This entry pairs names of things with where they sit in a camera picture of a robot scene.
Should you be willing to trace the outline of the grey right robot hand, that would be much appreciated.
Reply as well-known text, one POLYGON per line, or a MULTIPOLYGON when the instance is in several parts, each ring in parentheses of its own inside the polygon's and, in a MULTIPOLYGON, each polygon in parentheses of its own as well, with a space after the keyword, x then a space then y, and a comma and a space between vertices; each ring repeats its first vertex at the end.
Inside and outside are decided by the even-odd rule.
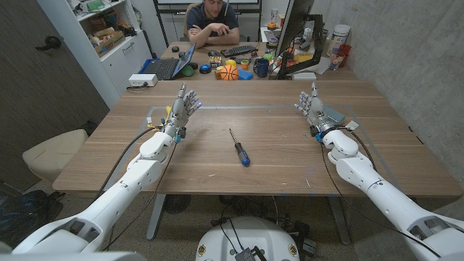
POLYGON ((312 137, 320 136, 322 138, 329 131, 336 129, 335 123, 330 120, 324 110, 322 101, 318 97, 315 82, 311 84, 311 94, 302 91, 299 95, 299 103, 294 106, 306 117, 312 137))

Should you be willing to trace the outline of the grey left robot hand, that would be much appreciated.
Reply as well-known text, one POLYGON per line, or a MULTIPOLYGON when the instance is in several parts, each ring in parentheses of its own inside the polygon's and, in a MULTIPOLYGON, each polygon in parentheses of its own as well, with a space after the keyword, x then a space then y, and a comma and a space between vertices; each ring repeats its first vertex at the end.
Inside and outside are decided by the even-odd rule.
POLYGON ((186 83, 182 83, 181 89, 178 92, 178 97, 175 99, 170 114, 163 127, 163 133, 176 138, 180 136, 185 138, 186 124, 195 111, 202 106, 199 98, 194 90, 186 92, 186 83))

